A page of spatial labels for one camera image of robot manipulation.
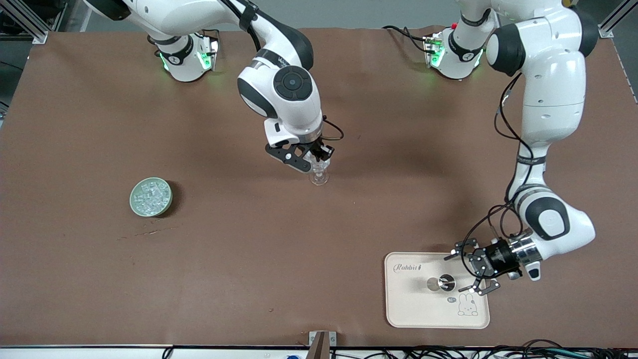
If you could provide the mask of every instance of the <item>green bowl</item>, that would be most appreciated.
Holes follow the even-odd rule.
[[[164,213],[173,201],[173,191],[161,178],[143,179],[131,191],[128,203],[136,215],[153,217]]]

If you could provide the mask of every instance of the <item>scratch on table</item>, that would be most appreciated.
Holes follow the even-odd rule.
[[[151,234],[155,234],[157,232],[162,232],[162,231],[167,231],[169,229],[175,229],[175,228],[179,228],[179,226],[177,227],[168,227],[168,228],[162,228],[162,229],[156,229],[155,231],[150,231],[150,232],[144,232],[144,233],[138,233],[135,236],[150,236]]]

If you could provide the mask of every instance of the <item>white tray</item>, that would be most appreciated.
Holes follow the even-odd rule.
[[[487,296],[462,292],[474,282],[461,258],[446,253],[393,252],[385,256],[385,315],[397,328],[483,329],[489,324]],[[427,280],[454,277],[453,291],[427,288]]]

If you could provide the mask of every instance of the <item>brown table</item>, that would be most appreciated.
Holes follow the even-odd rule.
[[[264,152],[235,85],[254,54],[244,33],[224,33],[221,72],[189,84],[143,33],[34,47],[0,131],[0,344],[299,344],[330,329],[344,345],[638,346],[638,107],[610,40],[546,176],[596,240],[540,282],[504,280],[485,330],[408,330],[385,320],[383,258],[448,251],[502,201],[517,145],[492,118],[510,79],[485,63],[444,79],[382,30],[305,33],[323,111],[346,132],[324,187]],[[149,176],[176,189],[163,218],[129,209]]]

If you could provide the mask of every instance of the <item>white robotic arm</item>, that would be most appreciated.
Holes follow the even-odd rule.
[[[112,20],[144,29],[159,48],[164,67],[178,81],[212,68],[217,42],[198,33],[220,23],[237,24],[253,36],[258,52],[237,79],[239,94],[264,122],[266,152],[302,172],[329,163],[334,149],[322,141],[323,114],[310,41],[246,0],[85,0]],[[261,47],[256,37],[264,46]]]
[[[523,98],[521,145],[514,177],[507,188],[506,205],[527,227],[508,238],[495,238],[478,248],[475,240],[456,244],[450,257],[465,254],[477,277],[464,288],[485,295],[499,287],[495,280],[505,273],[521,276],[522,265],[531,280],[540,279],[540,262],[556,254],[581,248],[595,237],[591,220],[558,197],[545,183],[549,145],[572,134],[581,120],[585,98],[585,61],[596,43],[595,23],[562,6],[560,0],[457,0],[461,21],[433,41],[431,65],[453,79],[470,74],[478,64],[485,40],[488,63],[513,76],[526,78]],[[490,11],[518,21],[491,35]],[[475,247],[464,253],[463,247]],[[479,289],[481,280],[490,285]]]

